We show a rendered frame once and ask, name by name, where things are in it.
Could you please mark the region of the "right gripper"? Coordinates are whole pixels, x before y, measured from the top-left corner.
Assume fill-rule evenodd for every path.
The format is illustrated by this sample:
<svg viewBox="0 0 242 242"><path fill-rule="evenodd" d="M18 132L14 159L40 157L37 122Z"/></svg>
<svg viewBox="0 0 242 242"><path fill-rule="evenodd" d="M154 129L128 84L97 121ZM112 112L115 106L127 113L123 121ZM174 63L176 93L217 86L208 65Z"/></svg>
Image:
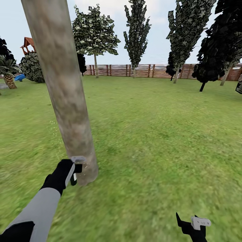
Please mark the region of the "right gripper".
<svg viewBox="0 0 242 242"><path fill-rule="evenodd" d="M191 225L190 222L186 222L180 219L178 213L176 213L176 218L178 222L178 226L182 228L183 234L189 234L190 237L192 238L193 242L196 242L197 239L204 239L206 240L206 227L205 226L200 226L201 230L195 230L193 226ZM206 240L206 242L208 242Z"/></svg>

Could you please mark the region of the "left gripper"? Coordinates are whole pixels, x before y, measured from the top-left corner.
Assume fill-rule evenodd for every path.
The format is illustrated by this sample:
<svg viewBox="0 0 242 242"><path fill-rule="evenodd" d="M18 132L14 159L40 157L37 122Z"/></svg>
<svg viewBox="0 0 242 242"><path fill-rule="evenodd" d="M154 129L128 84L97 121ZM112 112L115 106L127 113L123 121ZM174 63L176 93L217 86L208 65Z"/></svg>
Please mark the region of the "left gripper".
<svg viewBox="0 0 242 242"><path fill-rule="evenodd" d="M75 170L73 173L81 173L82 172L82 164L75 163Z"/></svg>

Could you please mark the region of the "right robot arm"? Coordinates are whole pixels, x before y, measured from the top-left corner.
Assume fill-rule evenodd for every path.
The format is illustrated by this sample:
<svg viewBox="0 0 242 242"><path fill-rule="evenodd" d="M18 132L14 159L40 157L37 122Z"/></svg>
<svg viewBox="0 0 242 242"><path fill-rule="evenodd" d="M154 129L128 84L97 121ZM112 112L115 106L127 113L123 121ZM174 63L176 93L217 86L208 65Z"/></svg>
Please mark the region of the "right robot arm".
<svg viewBox="0 0 242 242"><path fill-rule="evenodd" d="M211 221L207 218L191 217L192 223L180 219L176 213L178 226L182 228L183 234L189 234L193 242L208 242L206 240L206 226L211 225Z"/></svg>

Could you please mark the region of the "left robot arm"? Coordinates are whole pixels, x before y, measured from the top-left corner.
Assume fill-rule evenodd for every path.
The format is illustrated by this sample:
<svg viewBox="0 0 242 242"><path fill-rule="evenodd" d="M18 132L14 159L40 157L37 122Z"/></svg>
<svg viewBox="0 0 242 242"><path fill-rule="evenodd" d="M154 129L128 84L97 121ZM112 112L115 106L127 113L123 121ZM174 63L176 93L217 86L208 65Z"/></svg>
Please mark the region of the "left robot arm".
<svg viewBox="0 0 242 242"><path fill-rule="evenodd" d="M76 162L85 160L84 156L60 160L59 168L47 175L41 189L0 235L0 242L46 242L63 190L73 173L82 172L82 164Z"/></svg>

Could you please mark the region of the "pesticide atomizer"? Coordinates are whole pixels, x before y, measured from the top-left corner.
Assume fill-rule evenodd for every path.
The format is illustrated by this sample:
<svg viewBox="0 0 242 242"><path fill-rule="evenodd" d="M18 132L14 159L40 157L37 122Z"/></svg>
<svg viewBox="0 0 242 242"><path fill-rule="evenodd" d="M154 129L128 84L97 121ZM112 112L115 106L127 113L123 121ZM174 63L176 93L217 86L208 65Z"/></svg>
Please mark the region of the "pesticide atomizer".
<svg viewBox="0 0 242 242"><path fill-rule="evenodd" d="M76 173L73 173L71 177L71 185L75 185L76 183L77 183Z"/></svg>

